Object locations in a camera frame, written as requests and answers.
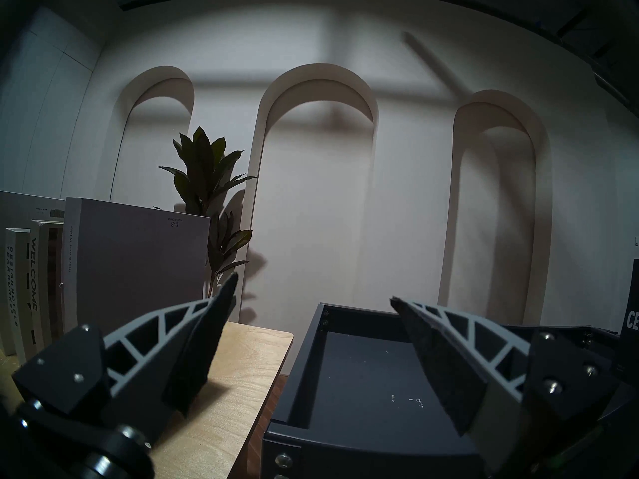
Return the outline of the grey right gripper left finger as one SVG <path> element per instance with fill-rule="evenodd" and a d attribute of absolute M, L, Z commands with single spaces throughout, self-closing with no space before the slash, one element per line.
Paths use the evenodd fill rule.
<path fill-rule="evenodd" d="M 207 383 L 237 283 L 232 273 L 214 297 L 145 313 L 106 336 L 96 325 L 78 326 L 13 381 L 25 403 L 88 425 L 128 425 L 154 443 Z"/>

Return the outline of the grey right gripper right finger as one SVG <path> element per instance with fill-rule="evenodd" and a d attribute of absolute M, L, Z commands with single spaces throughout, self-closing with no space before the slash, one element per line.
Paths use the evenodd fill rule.
<path fill-rule="evenodd" d="M 422 371 L 492 476 L 561 476 L 595 457 L 622 387 L 592 326 L 511 326 L 391 297 Z"/>

